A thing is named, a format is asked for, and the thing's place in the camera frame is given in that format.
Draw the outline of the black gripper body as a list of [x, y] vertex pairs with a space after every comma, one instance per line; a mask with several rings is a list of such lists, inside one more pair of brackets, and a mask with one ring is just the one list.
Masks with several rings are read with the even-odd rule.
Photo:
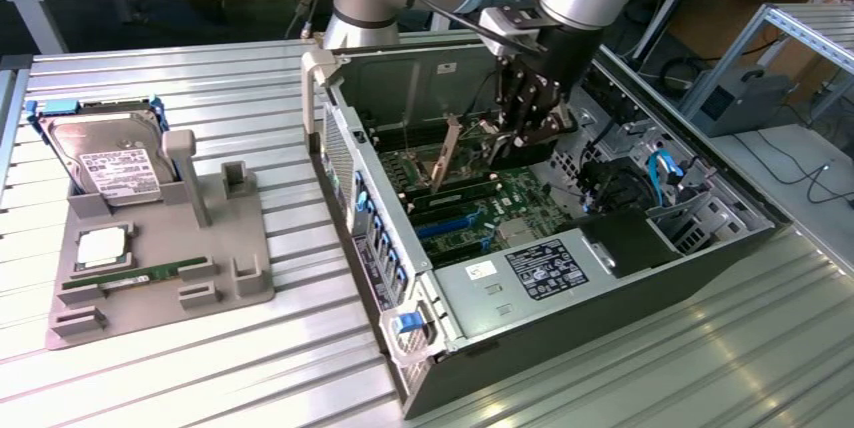
[[536, 43], [544, 51], [519, 54], [528, 75], [557, 81], [565, 94], [577, 82], [591, 63], [601, 43], [604, 30], [585, 30], [564, 25], [545, 27], [539, 31]]

